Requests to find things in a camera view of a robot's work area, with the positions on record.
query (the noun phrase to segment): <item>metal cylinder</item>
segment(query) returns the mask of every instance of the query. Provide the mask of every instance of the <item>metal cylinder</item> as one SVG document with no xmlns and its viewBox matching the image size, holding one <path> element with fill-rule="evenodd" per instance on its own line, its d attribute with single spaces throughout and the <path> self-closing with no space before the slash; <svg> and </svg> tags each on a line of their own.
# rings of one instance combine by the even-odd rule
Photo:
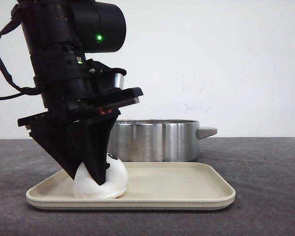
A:
<svg viewBox="0 0 295 236">
<path fill-rule="evenodd" d="M 117 120 L 108 152 L 122 161 L 191 161 L 199 157 L 199 139 L 204 138 L 199 131 L 196 120 Z M 206 132 L 208 137 L 217 131 L 206 128 Z"/>
</svg>

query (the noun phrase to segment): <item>tray rim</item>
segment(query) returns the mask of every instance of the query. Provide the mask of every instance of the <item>tray rim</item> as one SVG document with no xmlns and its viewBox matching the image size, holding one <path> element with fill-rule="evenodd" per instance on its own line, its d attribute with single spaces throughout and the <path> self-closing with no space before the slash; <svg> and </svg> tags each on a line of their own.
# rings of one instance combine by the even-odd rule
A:
<svg viewBox="0 0 295 236">
<path fill-rule="evenodd" d="M 35 203 L 37 204 L 46 204 L 46 203 L 89 203 L 89 204 L 99 204 L 99 203 L 106 203 L 106 204 L 116 204 L 116 203 L 216 203 L 216 204 L 220 204 L 220 203 L 228 203 L 225 207 L 229 206 L 234 200 L 235 200 L 235 195 L 236 195 L 236 191 L 234 190 L 234 188 L 226 181 L 224 180 L 219 174 L 218 172 L 210 165 L 207 164 L 203 164 L 203 163 L 198 163 L 198 162 L 124 162 L 125 165 L 136 165 L 136 164 L 158 164 L 158 165 L 186 165 L 186 164 L 191 164 L 191 165 L 202 165 L 205 166 L 206 168 L 211 169 L 211 171 L 214 172 L 214 174 L 225 184 L 227 185 L 228 188 L 231 189 L 232 193 L 224 198 L 218 198 L 218 199 L 200 199 L 200 200 L 195 200 L 195 199 L 144 199 L 144 200 L 140 200 L 137 202 L 131 202 L 130 200 L 126 200 L 126 199 L 74 199 L 74 198 L 69 198 L 66 200 L 53 200 L 53 199 L 41 199 L 41 198 L 37 198 L 34 197 L 30 194 L 30 192 L 38 187 L 39 185 L 43 184 L 45 181 L 53 178 L 56 175 L 59 175 L 60 173 L 65 172 L 64 169 L 61 169 L 59 171 L 57 171 L 56 173 L 54 173 L 53 175 L 51 175 L 50 177 L 44 179 L 43 181 L 41 181 L 40 183 L 36 184 L 35 186 L 33 186 L 32 188 L 30 188 L 27 192 L 26 192 L 26 199 L 27 202 L 29 204 L 31 204 L 34 207 L 42 207 L 42 206 L 38 206 L 35 205 Z M 92 208 L 91 206 L 44 206 L 44 208 Z"/>
</svg>

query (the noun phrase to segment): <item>pot handle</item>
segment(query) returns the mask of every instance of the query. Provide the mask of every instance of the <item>pot handle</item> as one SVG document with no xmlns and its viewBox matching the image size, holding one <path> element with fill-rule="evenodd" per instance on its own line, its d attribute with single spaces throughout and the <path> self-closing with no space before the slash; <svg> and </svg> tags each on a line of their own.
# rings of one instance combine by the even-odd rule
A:
<svg viewBox="0 0 295 236">
<path fill-rule="evenodd" d="M 204 139 L 204 138 L 210 137 L 214 134 L 217 134 L 217 129 L 213 128 L 213 127 L 200 126 L 200 129 L 197 130 L 197 138 L 198 139 Z"/>
</svg>

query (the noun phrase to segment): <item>beige tray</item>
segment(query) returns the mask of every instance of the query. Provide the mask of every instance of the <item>beige tray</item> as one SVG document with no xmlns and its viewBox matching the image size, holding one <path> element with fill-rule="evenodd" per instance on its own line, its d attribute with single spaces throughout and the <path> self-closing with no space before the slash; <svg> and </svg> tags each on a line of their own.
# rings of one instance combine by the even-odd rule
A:
<svg viewBox="0 0 295 236">
<path fill-rule="evenodd" d="M 217 210 L 229 206 L 235 190 L 200 163 L 126 162 L 127 191 L 117 199 L 82 199 L 61 170 L 26 193 L 29 204 L 45 210 Z"/>
</svg>

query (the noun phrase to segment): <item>white ball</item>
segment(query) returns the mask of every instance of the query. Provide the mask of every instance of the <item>white ball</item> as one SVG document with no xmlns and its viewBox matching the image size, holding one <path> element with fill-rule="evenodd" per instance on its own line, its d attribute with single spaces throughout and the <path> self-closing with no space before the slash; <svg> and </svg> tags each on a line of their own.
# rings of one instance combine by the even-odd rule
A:
<svg viewBox="0 0 295 236">
<path fill-rule="evenodd" d="M 125 193 L 127 188 L 127 170 L 121 160 L 107 154 L 107 163 L 110 167 L 106 170 L 106 181 L 98 185 L 89 175 L 82 162 L 74 177 L 73 190 L 78 198 L 107 199 L 116 198 Z"/>
</svg>

